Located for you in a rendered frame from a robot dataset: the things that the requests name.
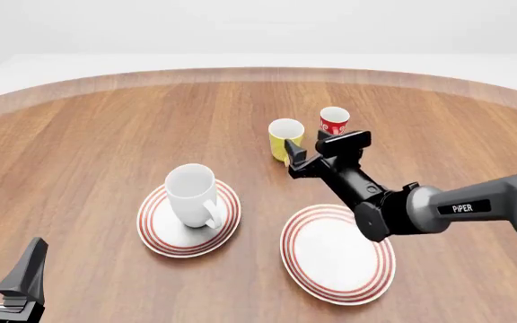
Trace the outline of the white plate with red rings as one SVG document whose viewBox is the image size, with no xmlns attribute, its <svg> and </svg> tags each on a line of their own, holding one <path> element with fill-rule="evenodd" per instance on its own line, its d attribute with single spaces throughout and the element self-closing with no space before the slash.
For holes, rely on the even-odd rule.
<svg viewBox="0 0 517 323">
<path fill-rule="evenodd" d="M 241 221 L 241 202 L 235 190 L 216 181 L 217 206 L 223 216 L 221 228 L 190 228 L 173 213 L 164 185 L 153 190 L 141 204 L 136 229 L 151 251 L 169 258 L 194 258 L 221 247 Z"/>
<path fill-rule="evenodd" d="M 279 249 L 287 273 L 304 291 L 336 305 L 376 301 L 396 273 L 390 241 L 366 239 L 346 206 L 317 204 L 296 212 L 281 232 Z"/>
</svg>

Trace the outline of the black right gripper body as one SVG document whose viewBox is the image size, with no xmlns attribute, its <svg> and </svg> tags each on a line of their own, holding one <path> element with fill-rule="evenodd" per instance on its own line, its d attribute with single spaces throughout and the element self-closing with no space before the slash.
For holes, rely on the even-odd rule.
<svg viewBox="0 0 517 323">
<path fill-rule="evenodd" d="M 328 181 L 335 177 L 332 164 L 336 160 L 325 158 L 322 155 L 315 155 L 309 160 L 304 158 L 289 158 L 288 174 L 293 179 L 319 178 Z"/>
</svg>

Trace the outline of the red patterned mug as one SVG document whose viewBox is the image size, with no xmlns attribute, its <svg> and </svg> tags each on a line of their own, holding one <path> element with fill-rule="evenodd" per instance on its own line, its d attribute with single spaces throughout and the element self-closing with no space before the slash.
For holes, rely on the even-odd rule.
<svg viewBox="0 0 517 323">
<path fill-rule="evenodd" d="M 325 107 L 320 111 L 320 128 L 332 135 L 341 135 L 345 132 L 350 114 L 340 107 Z"/>
</svg>

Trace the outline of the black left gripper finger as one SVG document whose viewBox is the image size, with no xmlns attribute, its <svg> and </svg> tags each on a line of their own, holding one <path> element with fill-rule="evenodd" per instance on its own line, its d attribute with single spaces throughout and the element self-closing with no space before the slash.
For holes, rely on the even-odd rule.
<svg viewBox="0 0 517 323">
<path fill-rule="evenodd" d="M 4 304 L 45 303 L 43 273 L 48 244 L 34 238 L 12 271 L 0 282 Z"/>
</svg>

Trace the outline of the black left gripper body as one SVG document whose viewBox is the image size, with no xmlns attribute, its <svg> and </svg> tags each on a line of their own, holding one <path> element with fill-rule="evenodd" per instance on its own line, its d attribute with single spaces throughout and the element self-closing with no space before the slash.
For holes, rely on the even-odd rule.
<svg viewBox="0 0 517 323">
<path fill-rule="evenodd" d="M 15 305 L 0 303 L 0 323 L 39 323 L 45 306 L 20 299 Z"/>
</svg>

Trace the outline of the yellow and white mug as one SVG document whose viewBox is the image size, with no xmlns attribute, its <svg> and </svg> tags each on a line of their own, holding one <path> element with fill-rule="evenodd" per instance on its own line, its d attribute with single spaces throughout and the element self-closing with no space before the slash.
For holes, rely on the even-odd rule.
<svg viewBox="0 0 517 323">
<path fill-rule="evenodd" d="M 289 139 L 300 145 L 304 136 L 305 128 L 298 120 L 291 118 L 280 118 L 273 120 L 268 126 L 270 150 L 273 157 L 280 162 L 287 162 L 285 140 Z"/>
</svg>

